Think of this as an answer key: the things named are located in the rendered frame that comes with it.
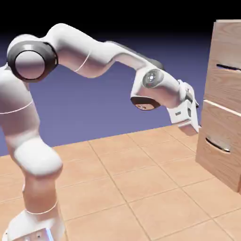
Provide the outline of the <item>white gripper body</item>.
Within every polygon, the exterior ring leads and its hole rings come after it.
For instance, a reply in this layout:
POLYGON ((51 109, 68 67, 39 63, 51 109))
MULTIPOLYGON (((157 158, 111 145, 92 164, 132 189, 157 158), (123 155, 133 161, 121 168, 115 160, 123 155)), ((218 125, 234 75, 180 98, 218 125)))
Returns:
POLYGON ((181 112, 181 121, 178 123, 178 127, 188 136, 193 136, 199 133, 200 128, 197 115, 199 104, 196 102, 192 86, 186 82, 182 86, 185 89, 185 99, 178 107, 181 112))

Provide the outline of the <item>light wood cabinet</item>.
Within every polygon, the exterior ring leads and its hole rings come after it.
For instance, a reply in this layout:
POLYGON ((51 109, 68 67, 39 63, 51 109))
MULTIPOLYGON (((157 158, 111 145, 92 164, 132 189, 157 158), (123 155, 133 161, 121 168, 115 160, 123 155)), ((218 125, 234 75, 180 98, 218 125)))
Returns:
POLYGON ((196 161, 241 194, 241 20, 214 23, 196 161))

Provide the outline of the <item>wood drawer front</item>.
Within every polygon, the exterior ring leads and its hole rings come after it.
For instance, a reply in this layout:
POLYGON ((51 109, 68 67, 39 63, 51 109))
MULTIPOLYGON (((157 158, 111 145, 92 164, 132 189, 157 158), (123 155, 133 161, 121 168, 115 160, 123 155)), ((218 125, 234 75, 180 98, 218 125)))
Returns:
POLYGON ((204 94, 204 99, 241 113, 241 72, 216 64, 241 68, 241 20, 214 22, 204 94))
POLYGON ((235 192, 241 193, 241 114, 203 101, 196 161, 235 192), (227 148, 223 152, 205 138, 227 148))

